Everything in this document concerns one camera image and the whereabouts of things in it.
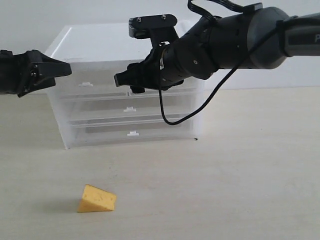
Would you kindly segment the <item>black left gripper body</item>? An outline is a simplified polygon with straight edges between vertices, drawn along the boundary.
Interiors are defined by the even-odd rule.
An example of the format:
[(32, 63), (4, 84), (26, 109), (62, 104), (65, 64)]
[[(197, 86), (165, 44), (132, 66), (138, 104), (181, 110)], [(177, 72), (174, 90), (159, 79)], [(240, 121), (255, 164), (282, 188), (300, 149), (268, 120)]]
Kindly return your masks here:
[(35, 91), (33, 85), (33, 54), (28, 50), (14, 55), (12, 51), (0, 51), (0, 94), (17, 95), (19, 98)]

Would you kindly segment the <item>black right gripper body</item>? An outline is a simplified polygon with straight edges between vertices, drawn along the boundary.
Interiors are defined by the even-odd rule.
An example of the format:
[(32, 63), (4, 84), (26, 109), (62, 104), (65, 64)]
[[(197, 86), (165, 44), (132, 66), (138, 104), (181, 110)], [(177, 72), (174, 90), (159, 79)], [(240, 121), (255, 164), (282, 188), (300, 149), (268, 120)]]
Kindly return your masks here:
[(161, 76), (161, 59), (163, 56), (165, 48), (156, 47), (153, 48), (147, 57), (140, 63), (144, 63), (148, 67), (147, 80), (149, 82), (149, 87), (144, 87), (151, 90), (167, 91), (168, 89), (178, 86), (184, 83), (184, 77), (177, 81), (169, 80), (168, 77)]

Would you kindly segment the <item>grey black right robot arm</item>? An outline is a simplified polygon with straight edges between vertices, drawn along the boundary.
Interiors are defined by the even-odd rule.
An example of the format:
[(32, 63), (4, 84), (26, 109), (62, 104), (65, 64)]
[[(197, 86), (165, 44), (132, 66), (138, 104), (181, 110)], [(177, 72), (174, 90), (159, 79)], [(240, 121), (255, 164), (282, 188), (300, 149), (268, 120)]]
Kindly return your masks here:
[(320, 16), (289, 16), (261, 3), (232, 4), (235, 15), (213, 16), (199, 9), (200, 19), (178, 36), (171, 14), (139, 16), (128, 22), (130, 37), (150, 39), (147, 57), (114, 76), (116, 86), (135, 94), (166, 91), (188, 78), (209, 79), (218, 70), (271, 70), (294, 56), (320, 54)]

